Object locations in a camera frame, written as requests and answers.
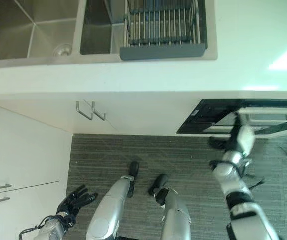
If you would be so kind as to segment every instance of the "dish drying rack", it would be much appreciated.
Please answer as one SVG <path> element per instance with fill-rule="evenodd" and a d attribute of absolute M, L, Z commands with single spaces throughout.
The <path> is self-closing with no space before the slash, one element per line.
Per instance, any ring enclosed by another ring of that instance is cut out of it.
<path fill-rule="evenodd" d="M 206 0 L 125 0 L 123 60 L 201 57 Z"/>

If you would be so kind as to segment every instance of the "sink drain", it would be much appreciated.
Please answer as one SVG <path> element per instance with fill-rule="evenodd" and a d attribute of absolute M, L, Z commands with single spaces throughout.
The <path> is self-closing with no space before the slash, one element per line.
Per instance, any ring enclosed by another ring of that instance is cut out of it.
<path fill-rule="evenodd" d="M 72 54 L 73 46 L 70 44 L 62 44 L 56 47 L 56 49 L 53 51 L 54 57 L 67 57 Z"/>

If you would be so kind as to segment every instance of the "silver robot leg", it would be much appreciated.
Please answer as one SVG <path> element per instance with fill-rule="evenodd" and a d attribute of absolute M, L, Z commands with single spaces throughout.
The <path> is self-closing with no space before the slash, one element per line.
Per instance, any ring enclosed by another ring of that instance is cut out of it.
<path fill-rule="evenodd" d="M 170 188 L 161 189 L 156 194 L 158 198 L 165 197 L 164 213 L 162 217 L 163 228 L 161 240 L 191 240 L 191 223 L 187 206 L 179 194 Z"/>
<path fill-rule="evenodd" d="M 114 240 L 123 217 L 125 201 L 134 181 L 133 176 L 122 176 L 104 196 L 87 231 L 87 240 Z"/>

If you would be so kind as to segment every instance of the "cabinet door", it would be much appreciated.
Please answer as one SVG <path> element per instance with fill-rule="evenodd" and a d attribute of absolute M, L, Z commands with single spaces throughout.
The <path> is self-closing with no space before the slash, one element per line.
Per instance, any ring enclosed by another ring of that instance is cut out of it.
<path fill-rule="evenodd" d="M 0 106 L 74 134 L 174 136 L 200 99 L 193 92 L 83 93 L 63 99 L 0 100 Z M 107 114 L 93 121 L 76 112 L 91 114 L 88 104 Z"/>
<path fill-rule="evenodd" d="M 17 240 L 19 234 L 39 225 L 49 215 L 55 215 L 64 198 L 62 183 L 0 193 L 0 240 Z M 38 231 L 27 233 L 25 240 L 33 240 Z"/>
<path fill-rule="evenodd" d="M 67 181 L 71 142 L 71 133 L 0 108 L 0 186 Z"/>
<path fill-rule="evenodd" d="M 76 99 L 2 100 L 0 107 L 73 134 L 117 134 L 117 130 L 110 124 L 110 118 L 107 121 L 102 121 L 95 116 L 90 121 L 77 112 L 77 102 L 80 102 L 79 110 L 85 115 L 91 116 L 91 106 L 82 97 Z M 96 104 L 101 110 L 100 102 L 96 102 Z"/>

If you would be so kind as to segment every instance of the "white countertop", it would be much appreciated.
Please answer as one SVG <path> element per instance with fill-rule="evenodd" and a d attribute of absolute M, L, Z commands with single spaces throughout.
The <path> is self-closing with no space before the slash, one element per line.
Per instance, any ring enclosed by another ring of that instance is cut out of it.
<path fill-rule="evenodd" d="M 216 28 L 216 61 L 0 68 L 0 100 L 94 92 L 287 99 L 287 0 L 217 0 Z"/>

